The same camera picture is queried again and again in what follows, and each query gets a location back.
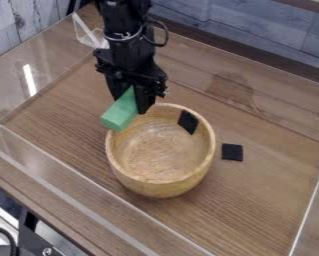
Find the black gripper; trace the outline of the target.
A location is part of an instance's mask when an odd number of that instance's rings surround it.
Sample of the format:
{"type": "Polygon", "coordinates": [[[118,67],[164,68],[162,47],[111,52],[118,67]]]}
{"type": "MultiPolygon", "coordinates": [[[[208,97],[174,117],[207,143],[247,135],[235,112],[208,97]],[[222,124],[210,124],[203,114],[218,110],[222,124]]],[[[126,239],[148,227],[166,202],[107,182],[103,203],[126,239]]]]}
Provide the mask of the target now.
{"type": "Polygon", "coordinates": [[[138,113],[143,115],[167,90],[167,74],[154,60],[155,48],[167,42],[158,43],[152,31],[104,32],[104,38],[110,48],[93,50],[96,71],[106,77],[114,100],[135,87],[138,113]]]}

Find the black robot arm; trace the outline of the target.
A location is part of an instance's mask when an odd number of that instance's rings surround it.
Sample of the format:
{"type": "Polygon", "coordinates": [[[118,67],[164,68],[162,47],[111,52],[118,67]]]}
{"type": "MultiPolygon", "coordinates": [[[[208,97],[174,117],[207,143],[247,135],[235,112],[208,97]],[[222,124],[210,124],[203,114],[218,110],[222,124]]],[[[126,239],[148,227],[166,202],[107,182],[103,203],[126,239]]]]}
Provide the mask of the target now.
{"type": "Polygon", "coordinates": [[[103,18],[108,48],[93,50],[96,71],[118,100],[134,88],[138,113],[144,114],[166,96],[168,75],[155,62],[156,49],[168,43],[168,29],[151,17],[151,0],[95,0],[103,18]]]}

